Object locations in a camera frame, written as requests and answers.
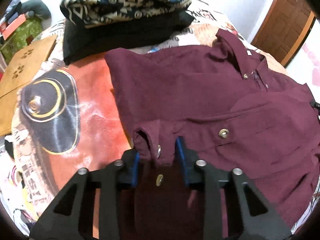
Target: snap button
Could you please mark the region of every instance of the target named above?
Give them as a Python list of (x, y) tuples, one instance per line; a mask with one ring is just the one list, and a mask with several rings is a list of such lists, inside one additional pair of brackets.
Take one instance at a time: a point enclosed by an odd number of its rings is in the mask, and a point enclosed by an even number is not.
[(241, 175), (242, 174), (242, 170), (240, 168), (235, 168), (232, 170), (232, 172), (236, 175)]
[(219, 131), (219, 136), (223, 139), (227, 138), (229, 134), (229, 130), (228, 129), (221, 129)]
[(196, 165), (199, 167), (203, 167), (207, 165), (207, 162), (205, 160), (197, 160)]
[(156, 185), (159, 187), (163, 181), (163, 175), (159, 174), (156, 180)]

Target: maroon shirt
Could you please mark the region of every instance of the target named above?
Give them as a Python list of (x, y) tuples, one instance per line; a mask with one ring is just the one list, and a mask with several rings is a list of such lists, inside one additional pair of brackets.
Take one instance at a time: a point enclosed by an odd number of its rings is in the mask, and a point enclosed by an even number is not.
[[(249, 55), (232, 33), (219, 30), (217, 37), (212, 48), (144, 55), (115, 49), (105, 55), (123, 126), (141, 158), (152, 163), (131, 209), (126, 206), (133, 213), (122, 213), (122, 229), (134, 216), (132, 230), (122, 233), (128, 237), (201, 238), (203, 195), (184, 189), (179, 169), (170, 167), (180, 135), (216, 168), (241, 168), (289, 226), (308, 206), (320, 153), (311, 91), (268, 69), (265, 57), (252, 50)], [(226, 138), (219, 136), (222, 129)], [(159, 187), (158, 174), (164, 175)]]

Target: shirt pocket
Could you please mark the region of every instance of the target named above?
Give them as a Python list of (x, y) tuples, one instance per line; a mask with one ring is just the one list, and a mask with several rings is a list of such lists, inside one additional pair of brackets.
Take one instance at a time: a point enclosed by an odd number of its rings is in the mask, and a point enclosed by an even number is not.
[(238, 115), (230, 113), (219, 116), (218, 120), (215, 117), (212, 122), (193, 127), (188, 137), (187, 146), (217, 168), (239, 167), (249, 171), (252, 177), (278, 172), (292, 165), (286, 158), (304, 139), (290, 117), (280, 109), (270, 107), (251, 109)]

